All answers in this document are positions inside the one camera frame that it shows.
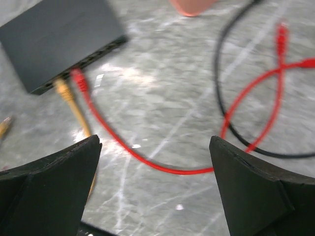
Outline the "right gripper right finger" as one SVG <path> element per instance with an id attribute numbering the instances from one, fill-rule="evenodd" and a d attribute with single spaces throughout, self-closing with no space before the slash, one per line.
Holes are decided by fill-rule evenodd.
<path id="1" fill-rule="evenodd" d="M 209 144 L 232 236 L 313 236 L 315 179 L 245 153 L 218 136 Z"/>

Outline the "black network switch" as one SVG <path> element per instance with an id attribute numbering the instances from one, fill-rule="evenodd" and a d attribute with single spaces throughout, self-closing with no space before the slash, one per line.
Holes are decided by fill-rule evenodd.
<path id="1" fill-rule="evenodd" d="M 40 95 L 127 41 L 105 0 L 43 0 L 0 29 L 0 42 L 25 90 Z"/>

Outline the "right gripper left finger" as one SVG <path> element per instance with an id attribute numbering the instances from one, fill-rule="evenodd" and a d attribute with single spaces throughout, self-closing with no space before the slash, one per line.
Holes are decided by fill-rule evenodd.
<path id="1" fill-rule="evenodd" d="M 75 236 L 102 144 L 92 135 L 0 173 L 2 236 Z"/>

